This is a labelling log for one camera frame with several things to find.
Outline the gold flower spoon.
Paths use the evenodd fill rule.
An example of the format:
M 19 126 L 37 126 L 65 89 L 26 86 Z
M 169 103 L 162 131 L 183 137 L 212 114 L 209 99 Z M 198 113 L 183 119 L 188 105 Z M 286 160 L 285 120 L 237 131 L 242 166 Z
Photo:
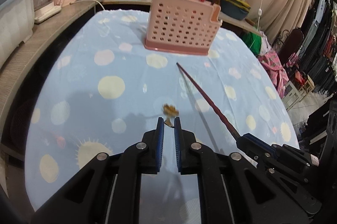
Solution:
M 164 121 L 165 125 L 167 125 L 170 128 L 173 128 L 174 125 L 171 122 L 172 119 L 175 119 L 179 116 L 179 111 L 176 109 L 175 106 L 164 104 L 163 105 L 163 114 L 165 115 L 166 119 Z

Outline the dark red chopstick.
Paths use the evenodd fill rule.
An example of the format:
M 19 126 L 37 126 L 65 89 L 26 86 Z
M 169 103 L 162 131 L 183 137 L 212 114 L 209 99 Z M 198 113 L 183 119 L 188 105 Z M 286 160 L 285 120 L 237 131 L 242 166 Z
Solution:
M 187 73 L 187 71 L 179 63 L 177 63 L 177 66 L 181 70 L 181 72 L 184 73 L 184 75 L 190 80 L 193 86 L 199 91 L 203 99 L 209 104 L 209 106 L 217 114 L 217 116 L 219 117 L 221 122 L 226 126 L 227 130 L 229 131 L 231 136 L 234 138 L 234 140 L 237 141 L 237 139 L 239 139 L 241 135 L 238 133 L 235 127 L 229 122 L 226 116 L 215 105 L 215 103 L 211 100 L 211 98 L 203 91 L 203 89 L 199 86 L 199 84 L 197 84 L 197 82 L 195 82 L 195 80 Z

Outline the light blue dotted tablecloth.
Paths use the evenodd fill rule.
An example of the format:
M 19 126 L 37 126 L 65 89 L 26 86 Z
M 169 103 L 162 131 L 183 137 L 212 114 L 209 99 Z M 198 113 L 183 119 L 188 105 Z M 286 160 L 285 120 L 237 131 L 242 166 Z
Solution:
M 240 134 L 298 146 L 288 113 L 265 69 L 233 32 L 220 29 L 205 56 L 144 47 L 148 14 L 102 11 L 61 52 L 34 107 L 25 152 L 34 209 L 99 152 L 124 152 L 174 106 L 182 128 L 214 152 L 237 150 L 202 98 L 202 88 Z

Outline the pink perforated utensil holder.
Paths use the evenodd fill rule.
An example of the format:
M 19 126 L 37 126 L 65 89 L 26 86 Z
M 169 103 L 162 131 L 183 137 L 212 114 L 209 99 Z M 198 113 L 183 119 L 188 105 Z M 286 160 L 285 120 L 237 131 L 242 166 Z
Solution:
M 144 47 L 207 55 L 221 28 L 221 7 L 201 0 L 152 0 Z

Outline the pink floral garment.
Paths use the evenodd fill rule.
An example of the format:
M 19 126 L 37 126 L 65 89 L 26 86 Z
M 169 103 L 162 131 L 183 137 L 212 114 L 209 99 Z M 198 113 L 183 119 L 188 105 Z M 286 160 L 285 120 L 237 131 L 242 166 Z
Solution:
M 268 73 L 280 98 L 284 98 L 289 77 L 281 64 L 277 53 L 271 49 L 265 55 L 258 55 L 258 61 Z

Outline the green bag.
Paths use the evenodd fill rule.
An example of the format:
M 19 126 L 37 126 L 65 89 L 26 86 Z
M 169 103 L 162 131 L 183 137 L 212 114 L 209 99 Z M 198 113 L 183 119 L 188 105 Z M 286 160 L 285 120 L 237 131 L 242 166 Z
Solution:
M 244 33 L 242 41 L 250 49 L 250 51 L 258 56 L 261 52 L 262 38 L 252 32 Z

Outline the teal bowl with yellow lid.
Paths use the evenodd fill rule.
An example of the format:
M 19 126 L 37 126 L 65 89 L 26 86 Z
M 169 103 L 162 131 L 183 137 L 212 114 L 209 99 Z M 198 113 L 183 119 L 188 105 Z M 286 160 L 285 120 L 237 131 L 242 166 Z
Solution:
M 236 20 L 244 20 L 250 12 L 251 6 L 242 0 L 221 0 L 221 12 Z

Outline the white plastic storage bin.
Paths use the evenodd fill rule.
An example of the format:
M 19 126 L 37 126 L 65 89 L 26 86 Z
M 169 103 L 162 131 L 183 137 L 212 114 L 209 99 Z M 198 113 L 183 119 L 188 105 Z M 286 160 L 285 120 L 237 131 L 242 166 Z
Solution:
M 33 34 L 33 0 L 1 0 L 0 55 L 1 65 L 21 42 Z

